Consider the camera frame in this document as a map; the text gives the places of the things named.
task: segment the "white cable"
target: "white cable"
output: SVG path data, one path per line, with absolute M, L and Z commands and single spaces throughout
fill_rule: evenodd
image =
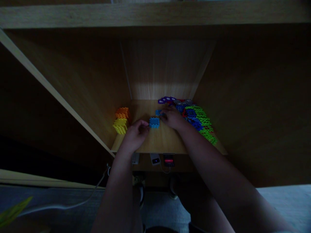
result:
M 104 171 L 104 174 L 103 174 L 103 177 L 100 179 L 100 181 L 98 182 L 98 184 L 96 185 L 96 187 L 93 189 L 93 192 L 91 193 L 90 197 L 88 199 L 86 199 L 85 201 L 82 201 L 80 203 L 77 203 L 77 204 L 73 204 L 73 205 L 62 205 L 62 204 L 48 204 L 48 205 L 39 205 L 39 206 L 33 206 L 33 207 L 30 207 L 30 208 L 27 208 L 25 209 L 24 211 L 22 211 L 18 217 L 21 217 L 23 215 L 26 215 L 26 214 L 30 214 L 30 213 L 33 213 L 33 212 L 37 212 L 37 211 L 40 211 L 40 210 L 46 210 L 46 209 L 71 209 L 71 208 L 75 208 L 77 206 L 80 206 L 80 205 L 83 205 L 85 204 L 86 202 L 88 202 L 92 195 L 94 194 L 95 190 L 97 189 L 97 187 L 99 186 L 99 184 L 102 182 L 102 180 L 104 179 L 105 177 L 105 173 L 106 171 L 108 171 L 110 167 L 108 166 L 107 164 L 107 169 Z
M 163 170 L 162 164 L 161 164 L 161 163 L 160 163 L 160 167 L 161 167 L 162 171 L 163 171 L 165 174 L 169 174 L 169 173 L 171 172 L 171 167 L 169 167 L 169 171 L 168 171 L 168 172 L 166 172 L 166 171 Z

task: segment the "hand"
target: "hand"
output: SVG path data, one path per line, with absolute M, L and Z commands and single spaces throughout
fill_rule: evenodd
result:
M 187 121 L 182 117 L 179 111 L 174 107 L 170 106 L 163 109 L 161 114 L 164 113 L 165 116 L 160 116 L 160 119 L 168 126 L 177 131 L 187 125 Z
M 149 133 L 149 124 L 144 120 L 133 123 L 126 131 L 119 151 L 129 152 L 131 155 L 142 145 Z

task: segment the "yellow building block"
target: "yellow building block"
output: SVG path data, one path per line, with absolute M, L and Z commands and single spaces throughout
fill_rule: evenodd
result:
M 119 108 L 116 112 L 116 117 L 119 119 L 128 119 L 129 123 L 132 121 L 129 108 L 127 107 Z
M 125 134 L 127 128 L 129 127 L 129 122 L 127 119 L 116 119 L 113 127 L 116 129 L 118 134 Z

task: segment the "wooden shelf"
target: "wooden shelf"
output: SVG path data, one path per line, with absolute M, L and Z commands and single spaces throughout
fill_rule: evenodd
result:
M 157 109 L 162 109 L 164 105 L 158 104 L 157 100 L 132 100 L 129 106 L 133 122 L 138 119 L 143 119 L 149 122 L 150 117 L 154 117 Z M 114 144 L 111 148 L 112 152 L 117 152 L 124 135 L 118 134 Z M 223 154 L 227 155 L 227 151 L 221 145 L 216 143 L 215 147 Z M 172 128 L 165 125 L 160 121 L 158 129 L 150 129 L 145 142 L 136 151 L 137 153 L 175 153 L 175 154 L 188 154 L 185 145 L 180 138 L 179 134 Z

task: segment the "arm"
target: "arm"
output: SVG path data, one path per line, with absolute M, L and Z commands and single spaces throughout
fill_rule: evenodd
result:
M 149 124 L 138 120 L 130 126 L 113 161 L 106 190 L 91 233 L 130 232 L 132 227 L 132 154 L 149 133 Z
M 195 167 L 236 232 L 294 231 L 256 188 L 174 107 L 162 121 L 177 130 Z

